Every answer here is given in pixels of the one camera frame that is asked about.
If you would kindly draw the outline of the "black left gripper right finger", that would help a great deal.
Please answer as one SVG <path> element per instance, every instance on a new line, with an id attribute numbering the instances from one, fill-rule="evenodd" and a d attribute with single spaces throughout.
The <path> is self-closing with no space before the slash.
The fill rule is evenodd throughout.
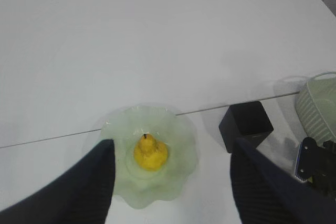
<path id="1" fill-rule="evenodd" d="M 298 182 L 247 140 L 230 158 L 233 198 L 242 223 L 335 223 L 335 201 Z"/>

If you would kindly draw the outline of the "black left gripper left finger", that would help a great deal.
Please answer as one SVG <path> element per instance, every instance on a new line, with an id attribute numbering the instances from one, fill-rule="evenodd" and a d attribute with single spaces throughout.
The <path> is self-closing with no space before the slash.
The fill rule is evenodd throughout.
<path id="1" fill-rule="evenodd" d="M 105 223 L 115 182 L 112 139 L 100 141 L 73 167 L 1 211 L 1 223 Z"/>

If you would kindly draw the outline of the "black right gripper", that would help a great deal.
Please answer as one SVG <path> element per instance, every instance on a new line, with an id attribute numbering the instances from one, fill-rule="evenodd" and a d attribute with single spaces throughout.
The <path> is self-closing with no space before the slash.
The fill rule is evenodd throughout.
<path id="1" fill-rule="evenodd" d="M 335 143 L 326 141 L 319 147 L 315 139 L 304 138 L 298 150 L 295 176 L 335 200 Z"/>

